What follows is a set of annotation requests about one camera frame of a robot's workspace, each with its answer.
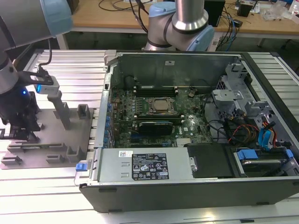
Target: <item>motherboard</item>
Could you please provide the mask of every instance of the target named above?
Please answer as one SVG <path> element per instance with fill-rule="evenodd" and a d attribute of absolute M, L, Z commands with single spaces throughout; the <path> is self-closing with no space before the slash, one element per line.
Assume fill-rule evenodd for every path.
<path fill-rule="evenodd" d="M 211 142 L 202 113 L 204 97 L 196 90 L 178 89 L 158 97 L 112 89 L 110 102 L 115 148 L 183 147 Z"/>

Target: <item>table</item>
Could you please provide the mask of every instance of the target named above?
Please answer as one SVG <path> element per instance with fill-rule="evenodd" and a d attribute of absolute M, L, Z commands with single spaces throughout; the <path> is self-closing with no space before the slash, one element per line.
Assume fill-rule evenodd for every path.
<path fill-rule="evenodd" d="M 103 50 L 54 50 L 52 63 L 45 66 L 60 83 L 63 101 L 70 108 L 88 103 L 94 108 L 93 129 L 90 133 L 89 153 L 93 157 L 96 119 L 99 115 L 104 85 Z M 299 115 L 299 81 L 280 57 L 270 53 L 250 53 L 271 85 L 291 109 Z M 37 65 L 48 60 L 49 51 L 34 54 L 25 70 L 36 71 Z M 40 108 L 53 108 L 42 95 L 36 95 Z M 0 142 L 0 158 L 5 153 Z M 160 210 L 100 214 L 74 186 L 75 168 L 0 169 L 1 223 L 67 223 L 101 224 L 202 224 L 241 223 L 254 219 L 259 224 L 293 224 L 299 217 L 299 194 L 275 205 L 202 208 L 188 210 Z"/>
<path fill-rule="evenodd" d="M 299 25 L 295 22 L 283 19 L 281 21 L 264 21 L 259 14 L 249 14 L 248 17 L 236 16 L 234 10 L 235 0 L 227 0 L 226 7 L 234 19 L 243 21 L 238 37 L 253 38 L 276 38 L 276 39 L 299 39 Z M 74 27 L 72 31 L 79 32 L 109 32 L 109 33 L 140 33 L 144 31 L 136 22 L 132 12 L 109 12 L 98 7 L 99 0 L 80 0 L 80 4 L 73 15 Z M 102 3 L 105 8 L 113 9 L 110 1 Z M 118 3 L 119 7 L 129 7 L 129 3 Z M 147 26 L 148 16 L 142 12 L 142 20 Z M 228 30 L 225 19 L 221 18 L 219 26 L 215 27 L 215 36 L 209 51 L 215 51 L 219 39 Z M 68 49 L 67 41 L 64 35 L 57 37 L 60 49 Z"/>

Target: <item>blue cable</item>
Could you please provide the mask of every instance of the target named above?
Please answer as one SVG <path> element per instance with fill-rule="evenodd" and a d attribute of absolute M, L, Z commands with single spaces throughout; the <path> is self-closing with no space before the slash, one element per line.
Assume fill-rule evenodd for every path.
<path fill-rule="evenodd" d="M 226 51 L 228 51 L 230 49 L 230 47 L 232 46 L 232 43 L 233 43 L 233 41 L 235 39 L 234 35 L 235 35 L 235 30 L 236 30 L 233 18 L 231 16 L 227 17 L 227 18 L 230 19 L 231 23 L 233 24 L 233 37 L 232 37 L 232 39 L 231 39 L 231 41 L 230 41 L 230 43 L 229 43 L 228 48 L 226 49 Z"/>

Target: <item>blue light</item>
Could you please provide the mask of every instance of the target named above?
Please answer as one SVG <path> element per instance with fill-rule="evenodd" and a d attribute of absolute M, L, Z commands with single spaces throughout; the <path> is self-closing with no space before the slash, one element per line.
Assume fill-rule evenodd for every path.
<path fill-rule="evenodd" d="M 36 92 L 39 93 L 41 91 L 42 86 L 41 85 L 37 85 L 36 87 Z"/>

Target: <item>blue tab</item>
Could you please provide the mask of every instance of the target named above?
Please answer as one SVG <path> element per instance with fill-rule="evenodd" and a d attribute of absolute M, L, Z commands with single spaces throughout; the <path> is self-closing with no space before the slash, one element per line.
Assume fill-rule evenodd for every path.
<path fill-rule="evenodd" d="M 76 171 L 77 172 L 87 171 L 87 163 L 77 163 L 76 164 Z"/>
<path fill-rule="evenodd" d="M 176 4 L 174 2 L 158 2 L 149 8 L 149 17 L 157 17 L 161 15 L 168 15 L 176 12 Z"/>
<path fill-rule="evenodd" d="M 294 154 L 292 153 L 292 151 L 291 151 L 290 149 L 287 149 L 287 150 L 285 151 L 285 153 L 286 153 L 286 155 L 289 157 L 289 159 L 292 158 L 292 157 L 294 157 Z"/>
<path fill-rule="evenodd" d="M 214 28 L 209 25 L 200 31 L 196 38 L 194 38 L 193 42 L 187 48 L 187 51 L 205 51 L 213 37 L 214 37 L 215 30 Z"/>
<path fill-rule="evenodd" d="M 263 134 L 265 134 L 266 130 L 262 127 L 260 133 L 258 135 L 258 144 L 263 146 Z"/>
<path fill-rule="evenodd" d="M 266 151 L 270 151 L 268 144 L 269 144 L 271 134 L 272 134 L 272 132 L 270 130 L 267 130 L 263 137 L 262 147 L 265 148 Z"/>
<path fill-rule="evenodd" d="M 241 149 L 239 152 L 237 152 L 237 155 L 240 160 L 258 159 L 254 149 Z"/>

